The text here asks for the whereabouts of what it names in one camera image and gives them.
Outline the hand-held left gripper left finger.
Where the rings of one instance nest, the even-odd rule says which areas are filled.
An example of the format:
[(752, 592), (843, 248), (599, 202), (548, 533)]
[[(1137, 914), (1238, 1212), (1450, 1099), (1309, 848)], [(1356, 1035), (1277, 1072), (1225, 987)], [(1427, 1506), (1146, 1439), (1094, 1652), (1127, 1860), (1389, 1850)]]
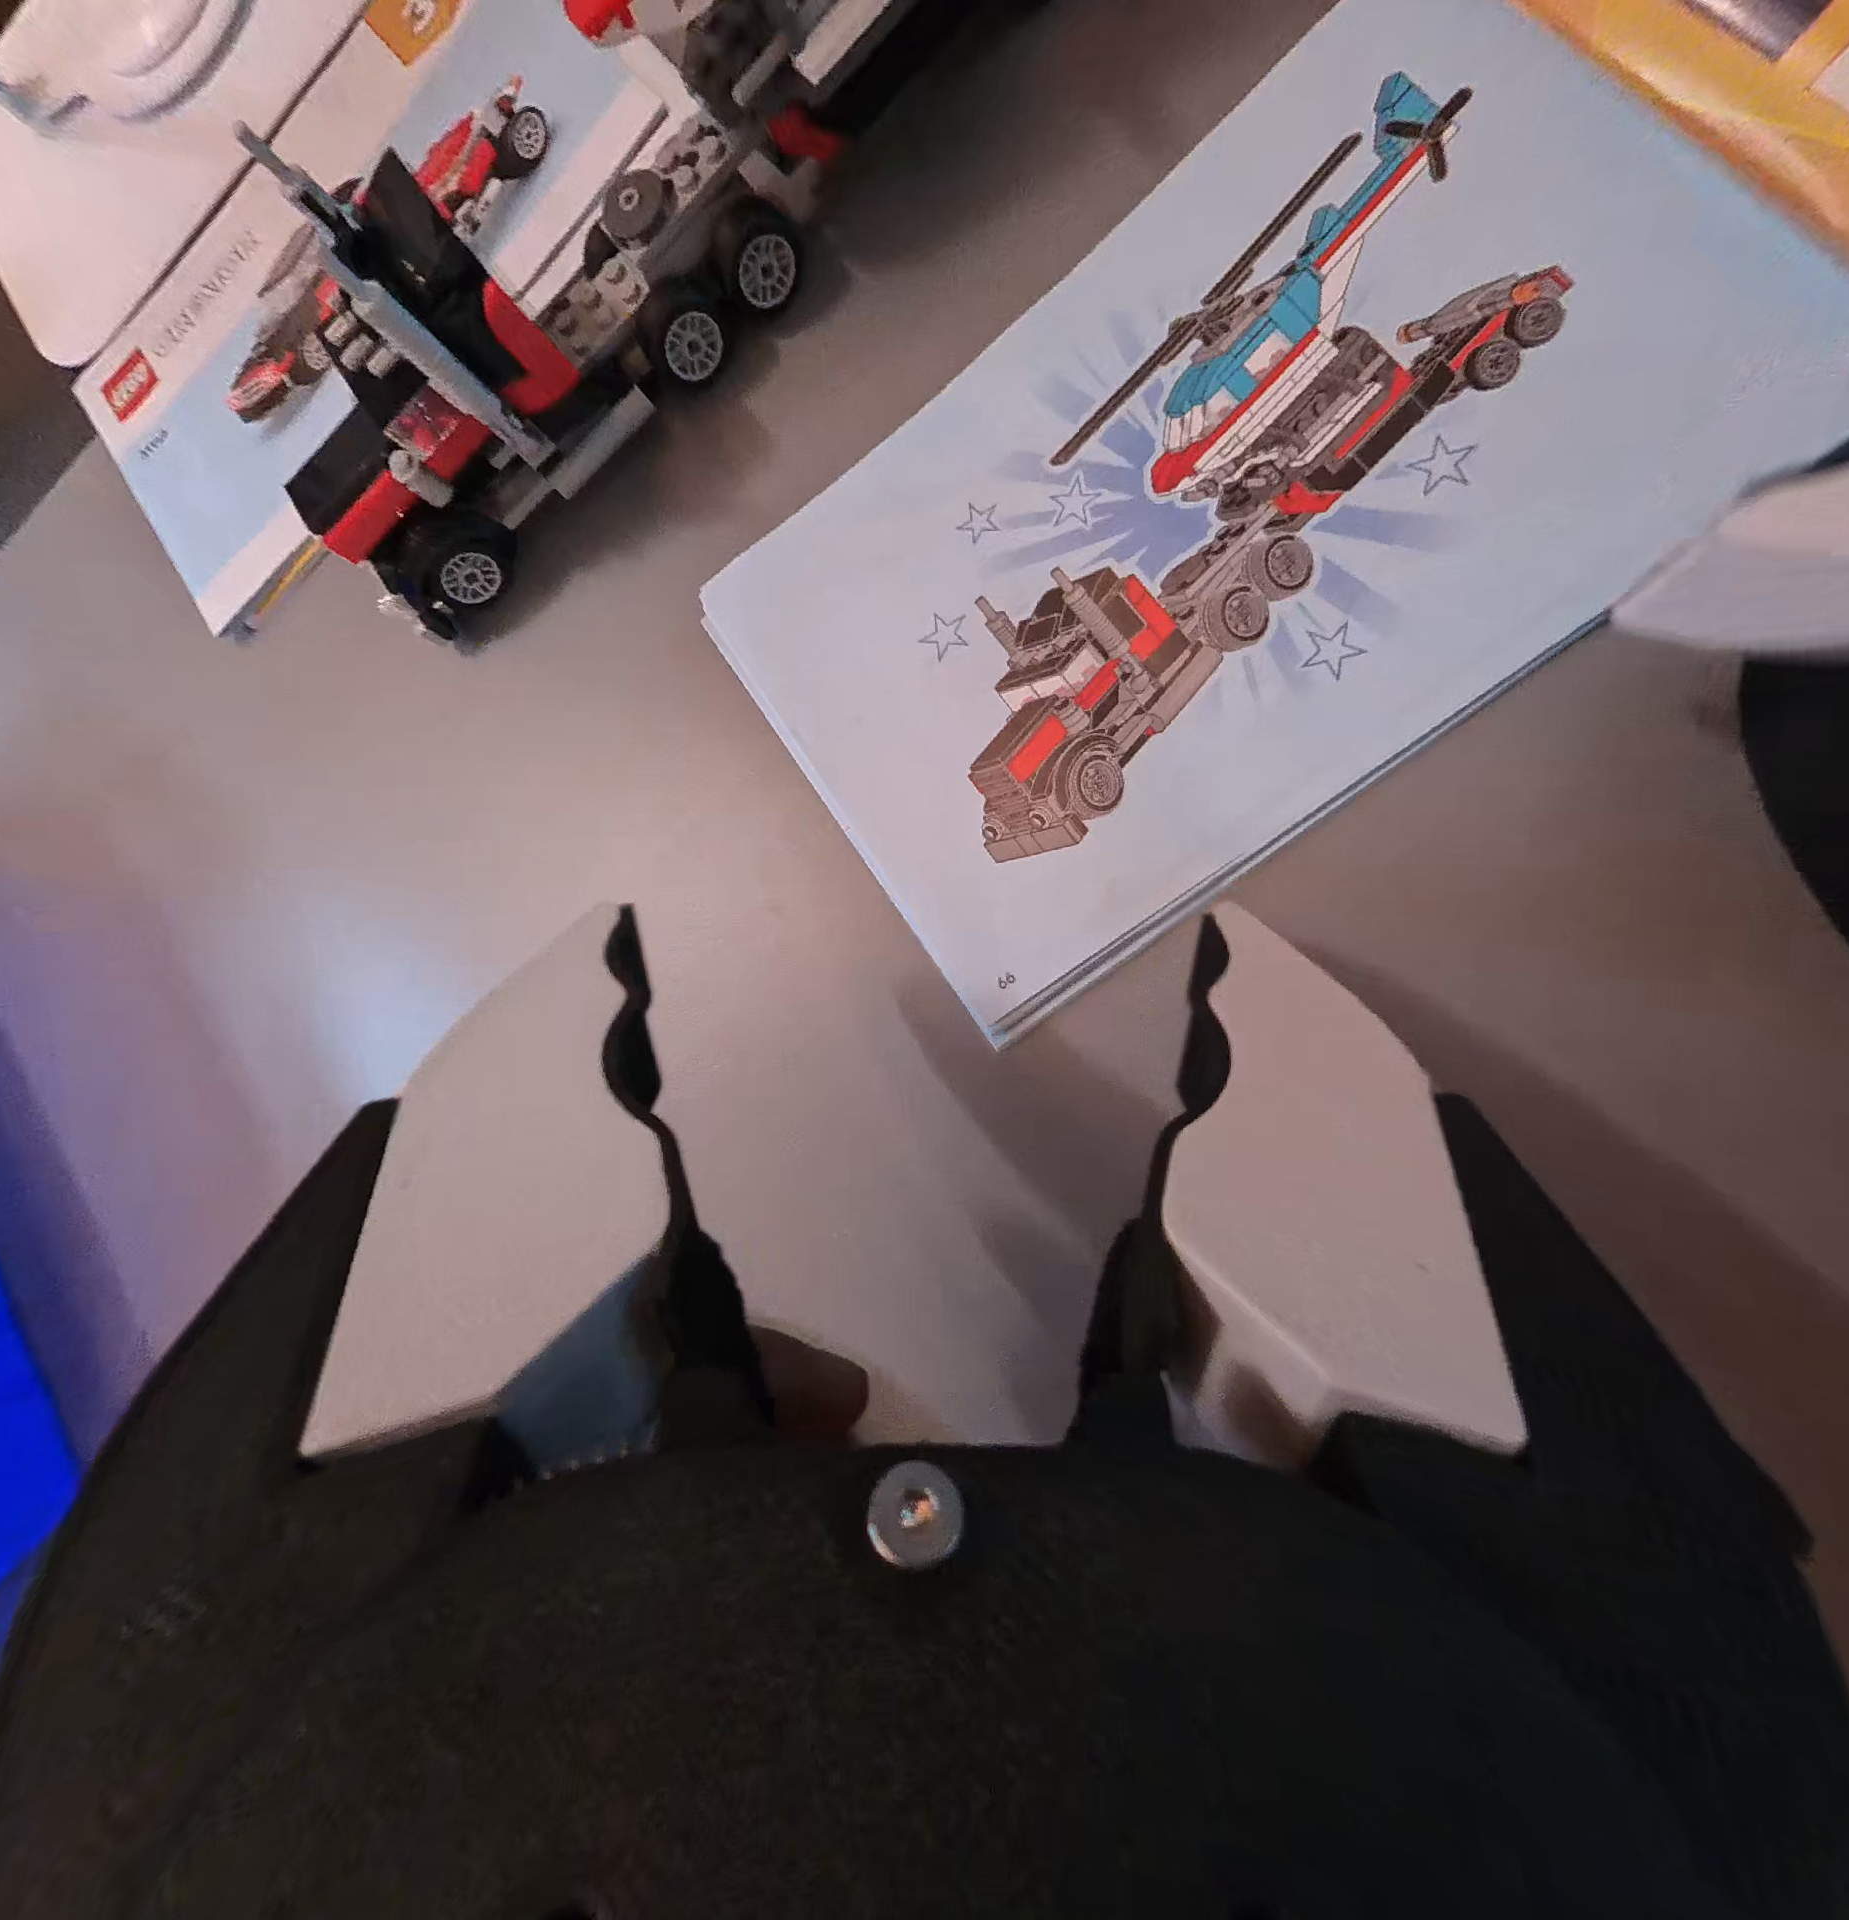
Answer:
[(632, 905), (590, 909), (394, 1102), (301, 1424), (329, 1465), (491, 1422), (532, 1468), (768, 1435), (744, 1299), (657, 1114)]

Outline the lego set cardboard box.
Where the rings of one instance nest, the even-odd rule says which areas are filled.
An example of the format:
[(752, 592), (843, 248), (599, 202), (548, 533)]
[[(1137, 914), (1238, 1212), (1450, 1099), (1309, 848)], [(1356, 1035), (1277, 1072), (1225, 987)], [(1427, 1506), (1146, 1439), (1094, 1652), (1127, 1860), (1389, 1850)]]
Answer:
[(1849, 1), (1524, 1), (1743, 169), (1849, 161)]

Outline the black quilted cushion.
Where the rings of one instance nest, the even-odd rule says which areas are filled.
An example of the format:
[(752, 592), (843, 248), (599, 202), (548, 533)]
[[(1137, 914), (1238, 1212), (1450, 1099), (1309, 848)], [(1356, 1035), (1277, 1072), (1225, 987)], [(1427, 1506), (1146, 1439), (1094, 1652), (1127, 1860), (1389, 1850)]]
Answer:
[(1849, 659), (1752, 659), (1739, 736), (1758, 804), (1849, 946)]

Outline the white desk lamp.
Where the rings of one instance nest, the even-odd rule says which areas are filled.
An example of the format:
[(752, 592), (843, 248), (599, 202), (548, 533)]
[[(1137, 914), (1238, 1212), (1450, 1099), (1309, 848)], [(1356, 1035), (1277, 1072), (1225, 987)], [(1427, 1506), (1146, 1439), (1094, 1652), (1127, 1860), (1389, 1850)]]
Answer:
[(361, 21), (355, 1), (23, 1), (0, 26), (0, 281), (84, 366)]

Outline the black red lego truck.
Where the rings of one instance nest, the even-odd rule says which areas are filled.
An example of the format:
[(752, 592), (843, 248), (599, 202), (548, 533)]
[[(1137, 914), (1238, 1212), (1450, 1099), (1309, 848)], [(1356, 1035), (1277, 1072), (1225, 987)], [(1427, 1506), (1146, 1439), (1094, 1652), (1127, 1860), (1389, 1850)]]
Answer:
[(663, 393), (718, 383), (741, 324), (790, 311), (841, 153), (824, 130), (795, 153), (790, 112), (660, 112), (578, 223), (574, 273), (527, 311), (400, 156), (339, 199), (236, 132), (341, 293), (323, 338), (351, 408), (286, 496), (323, 553), (375, 573), (385, 611), (459, 651), (515, 588), (525, 519), (585, 491)]

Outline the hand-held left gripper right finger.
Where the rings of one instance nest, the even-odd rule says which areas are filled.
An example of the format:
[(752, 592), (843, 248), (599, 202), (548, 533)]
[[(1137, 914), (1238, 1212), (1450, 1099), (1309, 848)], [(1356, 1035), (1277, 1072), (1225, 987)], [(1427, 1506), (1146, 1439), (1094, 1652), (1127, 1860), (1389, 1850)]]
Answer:
[(1070, 1443), (1307, 1467), (1360, 1418), (1529, 1443), (1436, 1094), (1390, 1028), (1236, 905), (1199, 925), (1179, 1112), (1115, 1234)]

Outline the person's left hand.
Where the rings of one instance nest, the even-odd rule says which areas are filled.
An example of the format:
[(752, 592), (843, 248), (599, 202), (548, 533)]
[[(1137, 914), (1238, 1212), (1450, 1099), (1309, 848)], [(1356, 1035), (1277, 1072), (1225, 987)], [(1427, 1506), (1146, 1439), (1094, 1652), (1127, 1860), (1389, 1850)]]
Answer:
[(800, 1446), (846, 1446), (870, 1404), (865, 1368), (785, 1329), (754, 1328), (750, 1338), (772, 1406), (772, 1435)]

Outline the car cover instruction booklet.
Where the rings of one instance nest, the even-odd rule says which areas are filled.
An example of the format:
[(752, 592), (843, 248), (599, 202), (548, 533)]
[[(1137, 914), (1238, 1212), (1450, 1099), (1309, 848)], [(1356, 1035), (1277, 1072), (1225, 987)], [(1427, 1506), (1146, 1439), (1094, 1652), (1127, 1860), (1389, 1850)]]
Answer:
[[(271, 148), (341, 196), (388, 149), (520, 309), (538, 316), (578, 270), (605, 183), (688, 105), (675, 36), (613, 21), (580, 36), (566, 4), (438, 4), (403, 59), (358, 25)], [(249, 165), (214, 221), (74, 383), (98, 442), (214, 633), (308, 544), (288, 475), (349, 413), (368, 350), (318, 233)]]

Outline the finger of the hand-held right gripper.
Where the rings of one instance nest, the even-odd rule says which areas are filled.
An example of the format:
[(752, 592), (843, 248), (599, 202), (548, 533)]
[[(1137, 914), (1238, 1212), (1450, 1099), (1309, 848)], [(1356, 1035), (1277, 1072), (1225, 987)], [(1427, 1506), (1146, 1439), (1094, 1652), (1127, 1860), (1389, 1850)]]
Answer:
[(1610, 628), (1703, 654), (1849, 659), (1849, 461), (1743, 496), (1627, 590)]

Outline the light blue instruction booklet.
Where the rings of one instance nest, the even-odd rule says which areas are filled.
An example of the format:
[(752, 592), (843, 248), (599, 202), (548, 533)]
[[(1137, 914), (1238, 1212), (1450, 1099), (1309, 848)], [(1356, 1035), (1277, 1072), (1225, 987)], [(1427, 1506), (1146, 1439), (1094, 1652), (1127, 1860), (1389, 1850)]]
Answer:
[(1849, 265), (1511, 4), (1336, 4), (699, 592), (1003, 1045), (1849, 437)]

